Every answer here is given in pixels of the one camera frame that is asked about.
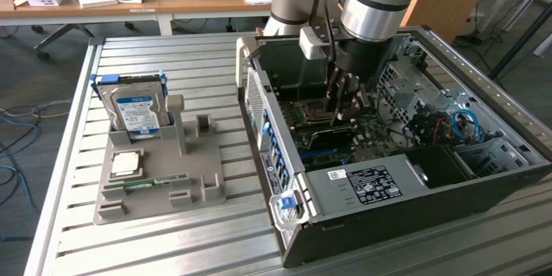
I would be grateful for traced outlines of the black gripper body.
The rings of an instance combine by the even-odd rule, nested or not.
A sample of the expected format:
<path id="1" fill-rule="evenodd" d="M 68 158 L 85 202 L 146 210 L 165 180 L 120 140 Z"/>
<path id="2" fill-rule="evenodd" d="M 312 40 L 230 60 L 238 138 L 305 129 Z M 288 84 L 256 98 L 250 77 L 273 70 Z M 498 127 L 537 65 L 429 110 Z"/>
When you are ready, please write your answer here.
<path id="1" fill-rule="evenodd" d="M 392 39 L 378 42 L 360 39 L 338 41 L 336 66 L 344 72 L 357 76 L 361 82 L 368 82 L 374 76 L 390 43 Z"/>

